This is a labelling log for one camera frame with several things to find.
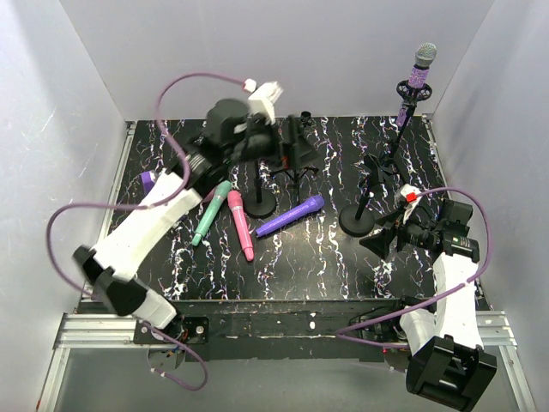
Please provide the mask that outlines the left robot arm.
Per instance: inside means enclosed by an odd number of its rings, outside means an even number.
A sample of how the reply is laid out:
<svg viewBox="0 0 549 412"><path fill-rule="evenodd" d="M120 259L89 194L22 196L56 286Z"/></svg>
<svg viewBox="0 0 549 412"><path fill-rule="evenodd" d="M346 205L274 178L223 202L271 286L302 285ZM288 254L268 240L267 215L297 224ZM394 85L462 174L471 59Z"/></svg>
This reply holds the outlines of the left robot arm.
<svg viewBox="0 0 549 412"><path fill-rule="evenodd" d="M311 115L302 112L287 121L288 131L282 133L243 101L218 101L208 111L204 128L184 142L184 161L173 158L168 163L140 209L96 245L76 249L73 259L111 312L142 319L173 337L181 334L181 312L137 278L138 268L175 223L228 178L234 165L290 165L296 149L305 145Z"/></svg>

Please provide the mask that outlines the purple plastic microphone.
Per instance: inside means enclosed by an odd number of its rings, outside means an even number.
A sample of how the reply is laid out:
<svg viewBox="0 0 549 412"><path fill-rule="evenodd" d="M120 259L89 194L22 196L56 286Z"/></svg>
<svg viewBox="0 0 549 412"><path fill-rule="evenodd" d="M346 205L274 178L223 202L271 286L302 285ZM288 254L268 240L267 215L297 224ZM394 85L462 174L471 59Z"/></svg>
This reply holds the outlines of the purple plastic microphone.
<svg viewBox="0 0 549 412"><path fill-rule="evenodd" d="M280 228L291 224L302 217L316 213L324 206L324 199L321 195L315 195L306 199L300 205L288 210L282 215L264 223L256 230L258 238L267 236Z"/></svg>

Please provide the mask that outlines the purple glitter microphone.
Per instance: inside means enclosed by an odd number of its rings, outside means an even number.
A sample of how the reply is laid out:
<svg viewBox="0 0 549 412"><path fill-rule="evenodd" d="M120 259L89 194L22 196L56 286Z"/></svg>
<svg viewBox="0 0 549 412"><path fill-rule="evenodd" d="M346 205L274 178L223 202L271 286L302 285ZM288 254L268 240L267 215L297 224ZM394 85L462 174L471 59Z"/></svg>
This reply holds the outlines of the purple glitter microphone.
<svg viewBox="0 0 549 412"><path fill-rule="evenodd" d="M433 43L420 45L415 52L415 63L410 76L397 84L396 92L402 97L401 108L395 121L399 129L407 125L417 104L431 97L432 89L426 83L426 77L436 56L437 47Z"/></svg>

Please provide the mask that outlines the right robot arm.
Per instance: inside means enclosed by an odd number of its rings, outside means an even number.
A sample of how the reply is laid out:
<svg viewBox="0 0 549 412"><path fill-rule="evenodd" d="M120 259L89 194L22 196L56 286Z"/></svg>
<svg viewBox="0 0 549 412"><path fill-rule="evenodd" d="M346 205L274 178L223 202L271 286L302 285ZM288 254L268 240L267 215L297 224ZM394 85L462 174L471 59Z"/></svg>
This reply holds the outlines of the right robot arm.
<svg viewBox="0 0 549 412"><path fill-rule="evenodd" d="M475 287L480 249L468 237L471 205L444 200L438 218L421 226L408 205L382 219L380 233L360 244L380 258L392 242L413 245L434 258L437 293L446 298L399 318L410 348L407 391L459 411L470 411L491 383L497 360L484 350L477 325Z"/></svg>

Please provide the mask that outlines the tripod stand with clip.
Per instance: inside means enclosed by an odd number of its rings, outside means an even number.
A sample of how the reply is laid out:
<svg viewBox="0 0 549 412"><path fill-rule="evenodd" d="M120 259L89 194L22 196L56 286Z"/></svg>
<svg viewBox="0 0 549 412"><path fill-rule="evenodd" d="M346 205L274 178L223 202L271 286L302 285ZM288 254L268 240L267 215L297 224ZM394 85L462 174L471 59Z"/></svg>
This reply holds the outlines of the tripod stand with clip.
<svg viewBox="0 0 549 412"><path fill-rule="evenodd" d="M310 112L303 111L300 113L299 116L301 127L302 127L302 134L305 137L305 130L310 128L312 126L312 116ZM269 174L271 178L274 178L278 174L284 173L287 177L290 178L293 187L299 191L299 185L300 180L308 173L312 172L314 175L316 175L319 171L317 167L313 165L313 163L306 168L290 168L289 167L289 146L290 144L286 143L286 138L283 140L282 143L282 149L283 149L283 157L282 157L282 166L273 172Z"/></svg>

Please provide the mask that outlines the tripod stand with shock mount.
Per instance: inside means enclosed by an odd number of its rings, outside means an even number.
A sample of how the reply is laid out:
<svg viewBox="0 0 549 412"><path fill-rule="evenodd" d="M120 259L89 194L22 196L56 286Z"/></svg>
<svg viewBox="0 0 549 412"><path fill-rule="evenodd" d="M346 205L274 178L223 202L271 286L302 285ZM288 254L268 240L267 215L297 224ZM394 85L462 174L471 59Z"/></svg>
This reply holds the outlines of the tripod stand with shock mount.
<svg viewBox="0 0 549 412"><path fill-rule="evenodd" d="M395 155L400 147L404 130L415 114L417 104L428 100L431 97L432 89L424 78L411 76L408 80L397 84L396 92L402 97L401 108L395 121L398 129L397 137L391 139L388 148L380 154L368 154L364 158L365 169L369 173L369 177L377 178L379 182L400 172L399 167L395 164Z"/></svg>

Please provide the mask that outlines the pink plastic microphone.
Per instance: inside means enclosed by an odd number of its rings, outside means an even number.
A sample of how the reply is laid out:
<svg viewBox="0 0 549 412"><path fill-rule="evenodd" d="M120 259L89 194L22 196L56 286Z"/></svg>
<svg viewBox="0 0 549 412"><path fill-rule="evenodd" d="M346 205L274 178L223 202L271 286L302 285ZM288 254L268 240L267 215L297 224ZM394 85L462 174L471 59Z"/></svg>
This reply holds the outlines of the pink plastic microphone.
<svg viewBox="0 0 549 412"><path fill-rule="evenodd" d="M244 204L240 193L236 190L228 192L227 201L229 209L232 212L239 243L241 245L244 256L248 262L254 259L254 248L252 245L250 232L248 230L248 221L244 213Z"/></svg>

